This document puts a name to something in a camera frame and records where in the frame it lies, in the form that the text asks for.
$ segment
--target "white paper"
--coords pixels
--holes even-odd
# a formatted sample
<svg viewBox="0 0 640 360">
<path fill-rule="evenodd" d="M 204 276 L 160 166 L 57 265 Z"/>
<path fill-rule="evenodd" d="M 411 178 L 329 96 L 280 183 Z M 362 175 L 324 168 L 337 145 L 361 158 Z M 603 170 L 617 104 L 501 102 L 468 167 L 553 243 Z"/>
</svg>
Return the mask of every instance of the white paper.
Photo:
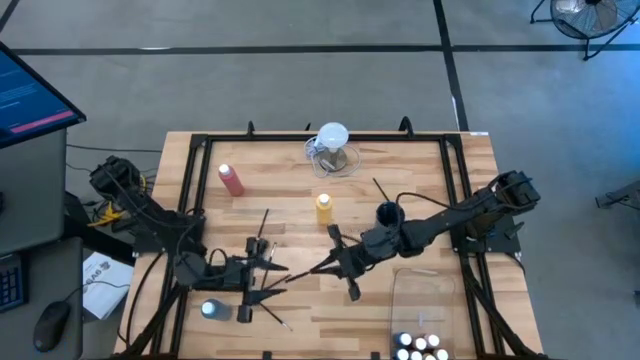
<svg viewBox="0 0 640 360">
<path fill-rule="evenodd" d="M 82 269 L 83 284 L 105 281 L 120 286 L 130 284 L 133 276 L 133 267 L 99 253 L 89 256 Z M 129 287 L 114 288 L 102 283 L 87 285 L 82 289 L 84 308 L 98 319 L 106 319 L 128 291 Z"/>
</svg>

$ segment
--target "white lamp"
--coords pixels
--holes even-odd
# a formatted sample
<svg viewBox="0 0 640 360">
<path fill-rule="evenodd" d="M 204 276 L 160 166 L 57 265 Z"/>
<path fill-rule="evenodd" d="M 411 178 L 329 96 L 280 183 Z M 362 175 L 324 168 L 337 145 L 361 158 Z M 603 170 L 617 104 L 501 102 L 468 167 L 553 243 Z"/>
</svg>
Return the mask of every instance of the white lamp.
<svg viewBox="0 0 640 360">
<path fill-rule="evenodd" d="M 347 165 L 347 154 L 342 147 L 348 140 L 349 131 L 340 123 L 331 122 L 320 128 L 314 146 L 320 150 L 318 163 L 325 171 L 339 171 Z"/>
</svg>

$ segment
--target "keyboard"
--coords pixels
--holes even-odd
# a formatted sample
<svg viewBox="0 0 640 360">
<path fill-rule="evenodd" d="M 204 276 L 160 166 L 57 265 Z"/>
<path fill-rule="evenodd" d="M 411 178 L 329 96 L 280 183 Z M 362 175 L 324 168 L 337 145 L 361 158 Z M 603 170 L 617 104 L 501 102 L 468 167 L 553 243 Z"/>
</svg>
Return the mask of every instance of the keyboard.
<svg viewBox="0 0 640 360">
<path fill-rule="evenodd" d="M 0 313 L 27 303 L 27 269 L 18 254 L 0 258 Z"/>
</svg>

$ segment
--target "computer mouse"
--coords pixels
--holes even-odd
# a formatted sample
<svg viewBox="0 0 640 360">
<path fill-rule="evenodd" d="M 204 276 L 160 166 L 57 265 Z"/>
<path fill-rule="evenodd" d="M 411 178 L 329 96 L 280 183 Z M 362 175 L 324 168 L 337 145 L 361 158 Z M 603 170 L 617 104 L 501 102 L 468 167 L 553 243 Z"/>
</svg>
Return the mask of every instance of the computer mouse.
<svg viewBox="0 0 640 360">
<path fill-rule="evenodd" d="M 71 306 L 66 301 L 47 305 L 33 329 L 33 346 L 40 352 L 50 351 L 60 342 Z"/>
</svg>

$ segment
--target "electric fan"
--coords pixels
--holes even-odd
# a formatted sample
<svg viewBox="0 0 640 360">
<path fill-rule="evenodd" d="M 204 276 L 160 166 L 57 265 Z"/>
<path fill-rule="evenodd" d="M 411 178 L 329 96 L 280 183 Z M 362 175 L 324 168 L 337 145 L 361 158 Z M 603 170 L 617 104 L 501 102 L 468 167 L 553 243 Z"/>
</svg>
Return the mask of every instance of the electric fan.
<svg viewBox="0 0 640 360">
<path fill-rule="evenodd" d="M 598 55 L 627 26 L 635 22 L 640 9 L 640 0 L 549 0 L 551 19 L 534 19 L 536 11 L 545 0 L 541 0 L 531 13 L 531 23 L 553 22 L 561 33 L 574 39 L 586 40 L 584 60 Z M 589 54 L 589 42 L 616 32 L 593 54 Z"/>
</svg>

